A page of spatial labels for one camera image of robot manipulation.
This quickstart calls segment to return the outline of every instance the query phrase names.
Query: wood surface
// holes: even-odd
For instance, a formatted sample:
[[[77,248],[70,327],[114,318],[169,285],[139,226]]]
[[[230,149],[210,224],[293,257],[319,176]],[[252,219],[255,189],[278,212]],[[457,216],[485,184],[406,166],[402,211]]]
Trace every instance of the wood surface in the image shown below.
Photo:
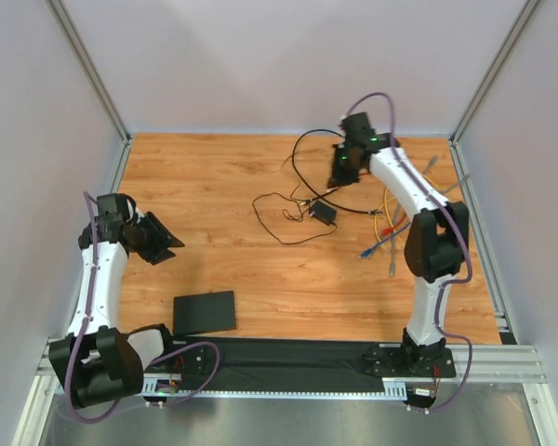
[[[295,140],[294,136],[137,136],[120,191],[134,197],[143,212],[153,211],[186,247],[155,267],[130,257],[120,302],[123,330],[157,322],[171,329],[175,296],[234,290],[238,329],[216,335],[401,339],[412,309],[414,278],[405,265],[401,242],[394,278],[388,272],[389,243],[371,259],[358,259],[376,242],[372,216],[338,211],[334,234],[293,246],[279,244],[257,221],[255,197],[273,191],[288,196],[299,184],[291,163],[284,163]],[[440,187],[457,181],[445,139],[400,140],[419,170],[439,156],[429,176]],[[299,146],[297,164],[317,190],[326,189],[334,141],[310,136]],[[382,203],[382,191],[378,180],[366,176],[330,198],[345,206],[373,209]],[[312,197],[303,185],[295,196]],[[461,199],[459,189],[449,196]],[[286,241],[328,229],[308,217],[301,223],[286,220],[282,210],[294,214],[297,207],[276,196],[260,199],[257,205],[267,225]],[[380,216],[379,227],[387,226]],[[453,288],[445,328],[478,344],[499,344],[473,239],[470,248],[474,278]]]

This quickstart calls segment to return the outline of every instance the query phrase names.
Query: wall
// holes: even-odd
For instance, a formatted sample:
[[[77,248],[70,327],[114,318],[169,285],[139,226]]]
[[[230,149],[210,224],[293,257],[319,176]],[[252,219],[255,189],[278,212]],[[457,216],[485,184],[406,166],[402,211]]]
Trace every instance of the wall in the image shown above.
[[[400,131],[450,134],[524,0],[65,0],[133,131],[334,127],[393,94]],[[386,124],[384,104],[368,103]]]
[[[461,145],[513,327],[558,409],[558,0],[542,2]]]
[[[44,1],[0,1],[0,445],[75,299],[82,191],[120,147]]]

